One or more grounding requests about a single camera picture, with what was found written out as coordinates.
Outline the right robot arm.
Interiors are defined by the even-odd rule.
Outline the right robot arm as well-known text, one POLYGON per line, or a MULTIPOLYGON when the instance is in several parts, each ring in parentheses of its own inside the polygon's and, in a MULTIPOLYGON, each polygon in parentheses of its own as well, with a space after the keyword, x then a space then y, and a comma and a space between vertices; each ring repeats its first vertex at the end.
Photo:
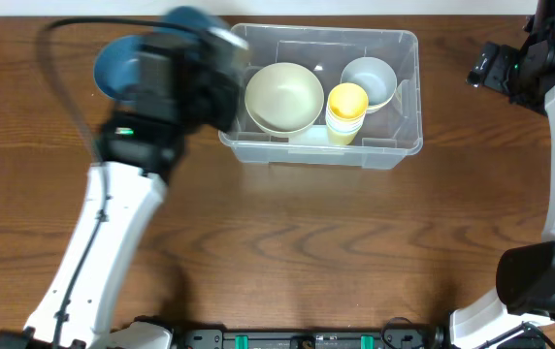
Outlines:
POLYGON ((435 335, 440 348, 554 345, 542 329, 555 324, 555 0, 540 0, 524 29, 528 37, 521 48, 486 43, 467 82, 548 120, 549 204, 541 241, 503 254, 494 289, 450 314, 447 327, 435 335))

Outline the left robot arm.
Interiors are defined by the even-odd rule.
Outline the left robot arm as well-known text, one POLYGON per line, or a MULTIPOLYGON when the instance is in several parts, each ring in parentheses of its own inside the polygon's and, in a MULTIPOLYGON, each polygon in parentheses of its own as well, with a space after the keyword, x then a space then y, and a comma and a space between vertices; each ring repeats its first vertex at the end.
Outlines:
POLYGON ((245 40, 212 27, 141 39, 137 83, 100 129, 81 216, 48 291, 0 348, 172 348, 174 330, 139 317, 112 320, 141 237, 163 203, 184 139, 202 125, 231 128, 242 90, 245 40))

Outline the large cream bowl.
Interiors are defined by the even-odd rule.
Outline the large cream bowl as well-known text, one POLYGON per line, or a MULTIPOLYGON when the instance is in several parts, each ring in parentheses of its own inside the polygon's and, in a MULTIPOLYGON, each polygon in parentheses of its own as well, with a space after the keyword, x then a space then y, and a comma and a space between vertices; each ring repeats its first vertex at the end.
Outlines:
POLYGON ((325 105, 320 80, 309 69, 280 62, 262 68, 245 88, 245 109, 265 133, 292 138, 306 132, 325 105))

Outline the small grey bowl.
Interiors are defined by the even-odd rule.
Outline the small grey bowl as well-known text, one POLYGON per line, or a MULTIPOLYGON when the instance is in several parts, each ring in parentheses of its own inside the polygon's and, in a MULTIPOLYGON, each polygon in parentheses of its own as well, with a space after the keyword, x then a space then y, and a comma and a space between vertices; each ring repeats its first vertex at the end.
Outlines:
POLYGON ((360 57, 348 63, 341 75, 341 83, 347 82, 365 90, 370 108, 386 105, 398 87, 397 76, 391 66, 374 57, 360 57))

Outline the blue bowl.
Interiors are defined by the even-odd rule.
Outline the blue bowl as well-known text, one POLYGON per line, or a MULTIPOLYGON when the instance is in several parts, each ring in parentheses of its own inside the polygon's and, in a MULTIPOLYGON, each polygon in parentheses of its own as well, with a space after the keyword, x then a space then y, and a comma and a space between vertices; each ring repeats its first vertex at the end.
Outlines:
POLYGON ((202 31, 211 28, 220 28, 229 31, 230 27, 219 16, 213 16, 201 9, 190 6, 179 6, 160 18, 161 22, 182 25, 202 31))
POLYGON ((93 65, 93 79, 98 89, 110 99, 139 81, 139 58, 137 51, 141 42, 139 35, 118 38, 108 43, 98 53, 93 65))

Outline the yellow cup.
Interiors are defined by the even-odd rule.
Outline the yellow cup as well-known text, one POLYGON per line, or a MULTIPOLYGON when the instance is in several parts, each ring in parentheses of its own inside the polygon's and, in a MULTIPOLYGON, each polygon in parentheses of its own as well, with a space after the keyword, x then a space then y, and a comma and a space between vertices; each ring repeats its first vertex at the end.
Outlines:
POLYGON ((328 97, 328 111, 339 119, 355 120, 362 117, 368 108, 366 91, 351 82, 335 86, 328 97))
POLYGON ((359 130, 353 130, 349 133, 339 132, 331 127, 327 127, 327 135, 329 142, 335 145, 349 145, 353 142, 359 130))

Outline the small white bowl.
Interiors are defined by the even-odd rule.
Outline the small white bowl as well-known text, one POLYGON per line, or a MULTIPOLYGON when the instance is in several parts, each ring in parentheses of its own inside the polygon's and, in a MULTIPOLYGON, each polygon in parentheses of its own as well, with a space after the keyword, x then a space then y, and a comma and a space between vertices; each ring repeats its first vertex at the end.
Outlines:
POLYGON ((370 114, 370 113, 374 113, 379 111, 381 108, 383 108, 385 105, 380 104, 380 105, 374 105, 374 106, 368 106, 367 110, 366 110, 366 114, 370 114))

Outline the light blue cup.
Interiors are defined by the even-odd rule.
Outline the light blue cup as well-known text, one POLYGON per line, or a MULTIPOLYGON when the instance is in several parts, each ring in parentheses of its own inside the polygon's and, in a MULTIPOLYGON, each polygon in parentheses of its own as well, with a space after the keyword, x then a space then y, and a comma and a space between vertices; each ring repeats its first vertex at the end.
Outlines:
POLYGON ((335 133, 353 134, 357 133, 363 125, 364 118, 343 120, 333 115, 325 117, 326 125, 335 133))

